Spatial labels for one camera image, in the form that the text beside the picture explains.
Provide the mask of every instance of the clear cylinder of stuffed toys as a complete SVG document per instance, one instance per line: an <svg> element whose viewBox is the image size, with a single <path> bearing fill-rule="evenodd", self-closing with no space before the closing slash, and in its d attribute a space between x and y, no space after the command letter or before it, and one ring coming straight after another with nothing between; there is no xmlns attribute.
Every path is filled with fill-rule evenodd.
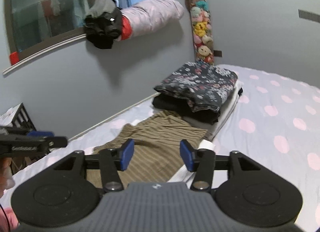
<svg viewBox="0 0 320 232"><path fill-rule="evenodd" d="M186 0L190 12L196 61L214 64L210 11L206 0Z"/></svg>

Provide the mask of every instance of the window sill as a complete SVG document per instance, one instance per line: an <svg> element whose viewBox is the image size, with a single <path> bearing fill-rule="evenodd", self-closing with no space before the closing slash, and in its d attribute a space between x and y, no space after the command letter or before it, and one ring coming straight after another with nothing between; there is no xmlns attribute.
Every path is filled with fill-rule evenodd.
<svg viewBox="0 0 320 232"><path fill-rule="evenodd" d="M40 56L40 55L42 55L42 54L44 54L44 53L47 53L47 52L49 52L49 51L51 51L51 50L54 50L54 49L56 49L56 48L58 48L58 47L60 47L60 46L66 45L66 44L68 44L68 43L72 43L72 42L74 42L74 41L77 41L77 40L82 39L82 38L85 38L85 37L86 37L86 34L82 34L82 35L78 35L78 36L69 38L69 39L67 39L67 40L64 40L64 41L59 42L59 43L57 43L57 44L54 44L54 45L52 45L52 46L49 46L49 47L47 47L47 48L45 48L45 49L43 49L43 50L41 50L41 51L39 51L39 52L36 52L35 54L30 55L29 57L27 57L27 58L25 58L25 59L17 62L16 64L10 66L8 69L5 69L5 70L2 72L2 75L3 75L4 77L6 77L6 76L10 75L11 73L15 72L16 70L20 69L23 65L26 65L26 64L34 61L38 56Z"/></svg>

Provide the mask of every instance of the gray wall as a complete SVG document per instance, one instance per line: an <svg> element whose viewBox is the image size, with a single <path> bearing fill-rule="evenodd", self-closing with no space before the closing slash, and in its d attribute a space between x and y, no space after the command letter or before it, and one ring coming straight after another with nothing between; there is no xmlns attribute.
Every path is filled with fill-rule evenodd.
<svg viewBox="0 0 320 232"><path fill-rule="evenodd" d="M320 86L320 0L209 0L218 62L276 72ZM0 69L9 66L0 18ZM189 16L158 33L98 50L86 41L0 76L0 112L23 102L37 127L71 137L153 93L152 86L193 60Z"/></svg>

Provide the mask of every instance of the stack of folded clothes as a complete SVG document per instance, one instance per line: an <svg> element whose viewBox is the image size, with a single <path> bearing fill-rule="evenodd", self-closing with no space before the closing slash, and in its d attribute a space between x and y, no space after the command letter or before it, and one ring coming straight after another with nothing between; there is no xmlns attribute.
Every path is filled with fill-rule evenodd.
<svg viewBox="0 0 320 232"><path fill-rule="evenodd" d="M238 76L205 62L187 62L154 89L153 106L175 111L212 140L233 112L242 93Z"/></svg>

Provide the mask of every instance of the striped garment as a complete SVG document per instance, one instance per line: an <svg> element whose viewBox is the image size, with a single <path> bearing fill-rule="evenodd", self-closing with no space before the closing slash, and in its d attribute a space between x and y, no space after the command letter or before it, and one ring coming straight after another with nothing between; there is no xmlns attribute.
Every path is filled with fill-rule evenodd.
<svg viewBox="0 0 320 232"><path fill-rule="evenodd" d="M114 140L96 147L93 153L105 148L118 148L133 138L134 155L129 167L118 172L124 187L133 181L164 182L183 166L180 141L187 139L194 148L198 148L206 132L190 126L175 112L161 111L136 126L124 125ZM87 180L102 188L99 170L87 170Z"/></svg>

